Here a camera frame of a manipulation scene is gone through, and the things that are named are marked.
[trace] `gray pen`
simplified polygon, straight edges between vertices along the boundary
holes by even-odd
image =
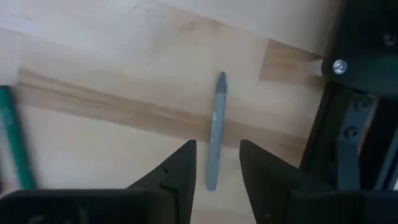
[[[220,152],[223,144],[223,121],[226,105],[226,75],[221,72],[216,86],[215,108],[211,124],[210,153],[207,165],[206,186],[208,190],[217,188],[218,168],[220,165]]]

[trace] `wood grain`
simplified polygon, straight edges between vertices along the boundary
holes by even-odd
[[[307,64],[322,57],[269,39],[260,79],[322,89],[325,81],[309,74]]]
[[[99,119],[183,139],[209,142],[210,117],[127,100],[41,77],[21,69],[17,85],[21,103],[87,118]],[[255,128],[232,121],[224,122],[224,143],[239,147],[250,139],[283,159],[301,158],[306,139],[277,131]]]

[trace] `wooden surface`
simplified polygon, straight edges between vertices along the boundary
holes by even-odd
[[[170,2],[2,2],[0,58],[10,63],[0,74],[17,80],[41,187],[123,188],[197,139],[193,222],[254,223],[239,141],[299,164],[323,92],[323,82],[304,69],[317,55]],[[205,171],[220,71],[228,79],[224,145],[219,186],[209,192]],[[2,171],[14,189],[1,142]]]

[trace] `green pen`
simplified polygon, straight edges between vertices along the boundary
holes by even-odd
[[[22,189],[35,189],[29,157],[10,86],[0,86],[0,111]]]

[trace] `wooden table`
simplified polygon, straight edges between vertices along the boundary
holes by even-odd
[[[287,12],[294,9],[294,1],[285,2]],[[239,141],[250,139],[299,164],[324,84],[305,69],[322,49],[312,49],[302,35],[269,39],[260,24],[256,32],[256,26],[246,29],[250,22],[229,22],[231,11],[214,18],[211,10],[191,12],[170,1],[4,3],[2,72],[18,75],[21,119],[42,188],[127,187],[197,139],[193,223],[254,223]],[[326,0],[314,11],[325,6]],[[334,16],[325,15],[320,19]],[[284,36],[278,30],[270,35]],[[228,75],[228,102],[219,184],[209,192],[205,170],[220,71]],[[1,153],[6,183],[14,189],[6,144]]]

